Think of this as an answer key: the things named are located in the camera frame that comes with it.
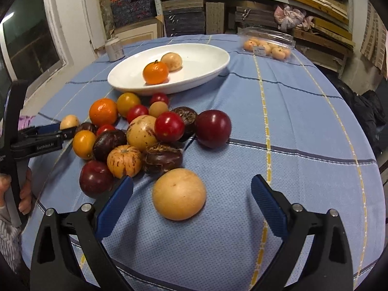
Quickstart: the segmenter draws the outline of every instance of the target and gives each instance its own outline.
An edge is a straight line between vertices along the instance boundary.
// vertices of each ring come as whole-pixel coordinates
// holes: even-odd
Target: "window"
[[[0,119],[11,81],[29,81],[28,98],[67,64],[62,42],[55,0],[14,1],[0,24]]]
[[[59,61],[43,0],[16,0],[3,23],[5,45],[15,75],[31,83]]]
[[[0,54],[0,119],[4,116],[4,105],[10,85],[11,79],[8,76],[7,68],[5,67],[4,60]]]

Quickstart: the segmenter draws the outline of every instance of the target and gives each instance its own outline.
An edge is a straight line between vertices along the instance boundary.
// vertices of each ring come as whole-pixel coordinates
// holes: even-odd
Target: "price label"
[[[264,48],[264,46],[253,46],[253,53],[255,55],[265,57],[265,48]]]

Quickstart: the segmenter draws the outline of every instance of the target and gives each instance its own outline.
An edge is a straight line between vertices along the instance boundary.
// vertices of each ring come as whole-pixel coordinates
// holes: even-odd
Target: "metal can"
[[[120,60],[125,56],[119,37],[113,37],[107,40],[105,43],[105,50],[110,62]]]

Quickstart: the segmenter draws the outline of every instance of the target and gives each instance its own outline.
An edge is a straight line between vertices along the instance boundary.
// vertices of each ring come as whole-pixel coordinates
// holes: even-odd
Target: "plastic container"
[[[287,61],[295,48],[293,36],[269,29],[247,27],[239,33],[244,51],[262,57]]]

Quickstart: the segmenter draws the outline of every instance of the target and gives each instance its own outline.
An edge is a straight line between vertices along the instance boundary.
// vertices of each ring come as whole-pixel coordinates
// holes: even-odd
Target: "human hand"
[[[32,178],[32,172],[31,172],[31,169],[28,168],[26,172],[26,182],[24,183],[19,194],[21,199],[19,203],[19,211],[24,215],[29,213],[32,207],[31,178]],[[11,186],[11,177],[8,175],[0,176],[0,207],[3,207],[5,205],[4,194],[10,186]]]

